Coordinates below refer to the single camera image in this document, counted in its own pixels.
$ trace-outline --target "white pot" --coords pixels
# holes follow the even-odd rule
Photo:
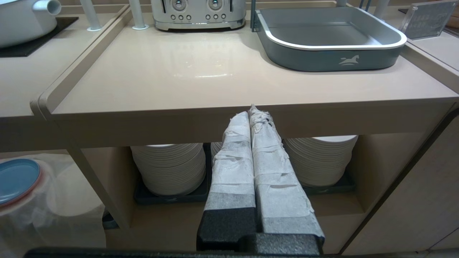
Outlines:
[[[0,0],[0,48],[49,33],[60,11],[58,0]]]

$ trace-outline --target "toaster knob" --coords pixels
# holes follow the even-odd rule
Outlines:
[[[186,2],[185,0],[172,0],[172,6],[177,11],[183,11],[186,8]]]
[[[223,0],[208,0],[210,9],[217,11],[222,8]]]

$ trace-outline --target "stack of white plates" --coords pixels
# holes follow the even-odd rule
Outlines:
[[[210,143],[210,152],[212,153],[212,158],[222,149],[223,142],[211,142]]]
[[[334,185],[351,160],[357,135],[285,139],[285,151],[303,186]]]
[[[202,143],[132,146],[145,186],[156,195],[185,195],[206,175]]]

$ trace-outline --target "toaster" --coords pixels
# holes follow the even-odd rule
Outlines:
[[[245,0],[151,0],[156,28],[239,28],[246,17]]]

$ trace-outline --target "pot handle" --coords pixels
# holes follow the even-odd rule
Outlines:
[[[58,0],[39,0],[32,6],[33,11],[47,12],[51,15],[57,15],[61,12],[61,3]]]

